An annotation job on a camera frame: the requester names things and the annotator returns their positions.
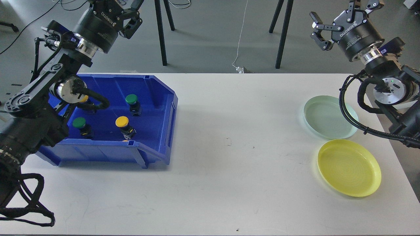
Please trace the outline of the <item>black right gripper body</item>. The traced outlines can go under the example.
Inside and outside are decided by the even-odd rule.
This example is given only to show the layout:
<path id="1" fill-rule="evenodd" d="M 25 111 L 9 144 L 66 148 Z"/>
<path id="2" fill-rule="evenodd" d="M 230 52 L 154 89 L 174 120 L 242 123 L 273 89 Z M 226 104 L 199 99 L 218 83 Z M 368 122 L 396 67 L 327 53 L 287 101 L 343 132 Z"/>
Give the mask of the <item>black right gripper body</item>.
<path id="1" fill-rule="evenodd" d="M 334 19 L 333 23 L 342 31 L 333 31 L 332 40 L 338 44 L 349 61 L 357 60 L 363 49 L 371 45 L 380 47 L 384 43 L 385 39 L 369 21 L 365 11 L 356 10 L 353 23 L 347 22 L 347 19 L 345 11 Z"/>

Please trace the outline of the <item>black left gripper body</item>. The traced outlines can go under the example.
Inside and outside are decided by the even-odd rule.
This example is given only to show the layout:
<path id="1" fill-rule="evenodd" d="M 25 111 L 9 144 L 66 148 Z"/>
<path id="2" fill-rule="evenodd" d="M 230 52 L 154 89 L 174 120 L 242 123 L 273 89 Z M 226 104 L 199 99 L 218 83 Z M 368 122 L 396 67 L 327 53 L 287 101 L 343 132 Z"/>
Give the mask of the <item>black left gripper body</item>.
<path id="1" fill-rule="evenodd" d="M 137 13 L 127 13 L 117 0 L 89 0 L 89 8 L 84 12 L 73 32 L 108 53 L 122 28 Z"/>

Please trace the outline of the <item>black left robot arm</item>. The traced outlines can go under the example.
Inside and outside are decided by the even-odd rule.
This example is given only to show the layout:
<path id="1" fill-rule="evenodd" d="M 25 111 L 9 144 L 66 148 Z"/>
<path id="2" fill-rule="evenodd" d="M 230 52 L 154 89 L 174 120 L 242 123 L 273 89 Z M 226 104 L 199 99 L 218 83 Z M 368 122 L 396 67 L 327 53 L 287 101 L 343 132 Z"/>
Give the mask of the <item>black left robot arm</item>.
<path id="1" fill-rule="evenodd" d="M 91 66 L 96 51 L 108 53 L 117 36 L 130 39 L 142 24 L 142 0 L 123 9 L 117 0 L 90 0 L 89 8 L 73 31 L 51 21 L 44 28 L 43 41 L 54 53 L 36 66 L 30 83 L 9 98 L 4 109 L 11 115 L 1 128 L 1 220 L 36 225 L 22 217 L 39 213 L 54 214 L 39 199 L 44 178 L 37 173 L 23 174 L 25 159 L 41 146 L 53 147 L 69 136 L 67 125 L 75 108 L 107 109 L 107 98 L 87 88 L 77 75 L 82 65 Z"/>

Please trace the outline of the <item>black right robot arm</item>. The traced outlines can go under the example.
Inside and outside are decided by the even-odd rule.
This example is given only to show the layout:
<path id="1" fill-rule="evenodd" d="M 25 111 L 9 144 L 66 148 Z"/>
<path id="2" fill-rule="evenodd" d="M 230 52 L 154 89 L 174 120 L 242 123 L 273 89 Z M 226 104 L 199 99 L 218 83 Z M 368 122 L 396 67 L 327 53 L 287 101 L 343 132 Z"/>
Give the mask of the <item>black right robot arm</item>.
<path id="1" fill-rule="evenodd" d="M 345 119 L 364 133 L 419 148 L 419 71 L 398 62 L 405 42 L 395 37 L 384 43 L 369 21 L 369 14 L 383 6 L 382 0 L 369 0 L 366 8 L 361 9 L 361 1 L 351 0 L 330 25 L 312 11 L 311 38 L 323 51 L 338 44 L 350 62 L 360 60 L 364 65 L 360 73 L 348 76 L 340 88 L 339 106 Z M 345 92 L 355 79 L 361 82 L 358 105 L 369 113 L 384 114 L 391 122 L 388 133 L 365 126 L 350 115 L 345 106 Z"/>

